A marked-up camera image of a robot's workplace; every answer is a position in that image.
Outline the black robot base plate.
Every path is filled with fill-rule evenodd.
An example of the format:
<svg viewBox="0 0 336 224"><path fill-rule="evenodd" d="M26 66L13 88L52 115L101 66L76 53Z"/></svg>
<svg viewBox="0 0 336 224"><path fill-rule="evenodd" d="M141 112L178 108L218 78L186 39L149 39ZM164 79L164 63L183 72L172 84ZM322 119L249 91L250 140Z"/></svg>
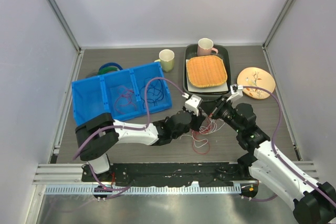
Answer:
<svg viewBox="0 0 336 224"><path fill-rule="evenodd" d="M235 182L259 184L241 165L229 162L114 163L97 178L121 187L188 187L192 182L201 187L230 186Z"/></svg>

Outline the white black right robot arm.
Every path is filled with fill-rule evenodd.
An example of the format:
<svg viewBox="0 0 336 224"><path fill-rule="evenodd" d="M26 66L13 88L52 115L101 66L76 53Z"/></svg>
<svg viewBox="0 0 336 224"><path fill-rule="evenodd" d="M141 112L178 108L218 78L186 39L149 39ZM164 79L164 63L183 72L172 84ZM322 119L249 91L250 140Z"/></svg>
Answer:
<svg viewBox="0 0 336 224"><path fill-rule="evenodd" d="M297 223L335 219L335 188L318 182L285 157L257 126L250 104L233 107L231 101L222 98L202 102L201 108L210 118L221 119L235 130L239 145L248 152L237 166L239 177L252 177L265 184L288 205Z"/></svg>

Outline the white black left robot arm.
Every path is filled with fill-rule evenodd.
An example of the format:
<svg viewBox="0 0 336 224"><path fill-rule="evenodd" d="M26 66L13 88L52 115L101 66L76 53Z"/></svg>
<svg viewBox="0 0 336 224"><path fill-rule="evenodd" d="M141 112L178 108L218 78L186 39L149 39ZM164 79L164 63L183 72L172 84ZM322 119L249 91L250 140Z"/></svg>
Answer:
<svg viewBox="0 0 336 224"><path fill-rule="evenodd" d="M105 182L112 174L107 151L114 145L166 145L190 130L199 130L204 120L201 112L195 114L185 109L148 125L121 122L113 119L112 114L103 113L75 129L78 150L73 158L87 162L94 176Z"/></svg>

